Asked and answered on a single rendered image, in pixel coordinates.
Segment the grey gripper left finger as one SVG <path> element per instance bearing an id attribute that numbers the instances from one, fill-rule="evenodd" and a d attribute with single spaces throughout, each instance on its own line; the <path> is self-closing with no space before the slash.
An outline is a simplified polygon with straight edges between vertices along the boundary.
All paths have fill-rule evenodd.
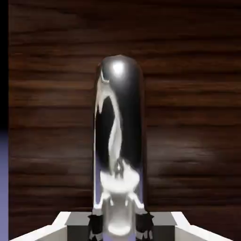
<path id="1" fill-rule="evenodd" d="M 103 241 L 102 211 L 61 211 L 54 222 L 9 241 Z"/>

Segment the dark wood cabinet door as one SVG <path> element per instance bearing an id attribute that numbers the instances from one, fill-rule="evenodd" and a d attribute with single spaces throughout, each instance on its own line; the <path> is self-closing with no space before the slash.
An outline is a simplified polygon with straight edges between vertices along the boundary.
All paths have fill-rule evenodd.
<path id="1" fill-rule="evenodd" d="M 8 0 L 10 239 L 92 203 L 96 66 L 145 75 L 147 200 L 241 241 L 241 0 Z"/>

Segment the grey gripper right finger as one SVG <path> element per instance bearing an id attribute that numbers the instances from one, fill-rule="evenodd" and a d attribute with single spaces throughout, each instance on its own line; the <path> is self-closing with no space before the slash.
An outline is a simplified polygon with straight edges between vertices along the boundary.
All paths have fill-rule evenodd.
<path id="1" fill-rule="evenodd" d="M 182 212 L 136 215 L 135 241 L 233 241 L 192 225 Z"/>

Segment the curved shiny metal handle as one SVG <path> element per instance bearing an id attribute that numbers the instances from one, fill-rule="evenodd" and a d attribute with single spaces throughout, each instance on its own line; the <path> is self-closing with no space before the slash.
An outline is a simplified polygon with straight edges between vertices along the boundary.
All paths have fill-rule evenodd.
<path id="1" fill-rule="evenodd" d="M 93 209 L 90 241 L 136 241 L 145 213 L 143 73 L 128 56 L 97 67 L 93 116 Z"/>

